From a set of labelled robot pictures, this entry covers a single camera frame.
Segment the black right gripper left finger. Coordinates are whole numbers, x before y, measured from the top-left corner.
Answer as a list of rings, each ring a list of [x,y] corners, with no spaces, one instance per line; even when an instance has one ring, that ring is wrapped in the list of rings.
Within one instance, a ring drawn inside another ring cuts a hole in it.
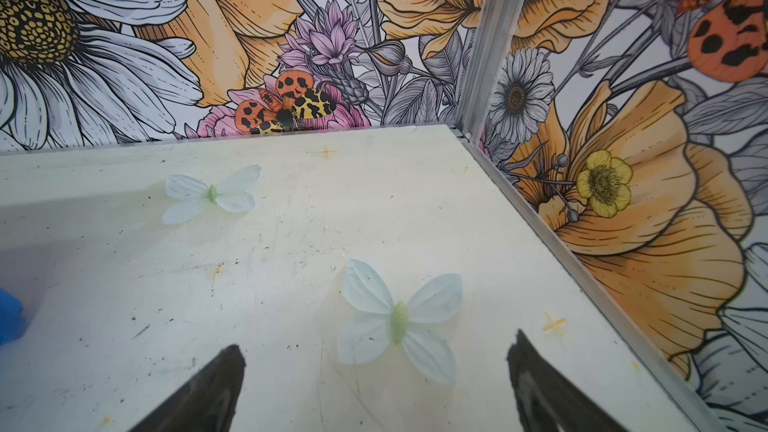
[[[229,431],[245,368],[238,345],[222,349],[131,431]]]

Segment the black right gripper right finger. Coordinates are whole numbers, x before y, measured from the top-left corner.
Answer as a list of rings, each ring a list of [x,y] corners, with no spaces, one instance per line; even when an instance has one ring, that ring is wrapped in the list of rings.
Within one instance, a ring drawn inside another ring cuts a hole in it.
[[[525,431],[626,430],[545,360],[521,330],[507,352],[507,365]]]

